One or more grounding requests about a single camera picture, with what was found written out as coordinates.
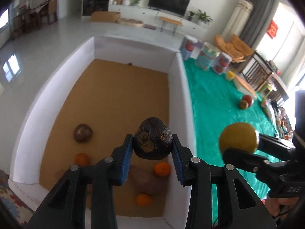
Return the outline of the person's right hand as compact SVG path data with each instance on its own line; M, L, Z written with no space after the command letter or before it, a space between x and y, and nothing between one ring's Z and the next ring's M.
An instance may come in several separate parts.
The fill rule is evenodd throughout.
M296 203L298 202L299 198L271 198L269 196L266 197L264 200L264 205L266 206L268 212L276 217L282 214L281 206L284 206L284 210L289 211L291 210Z

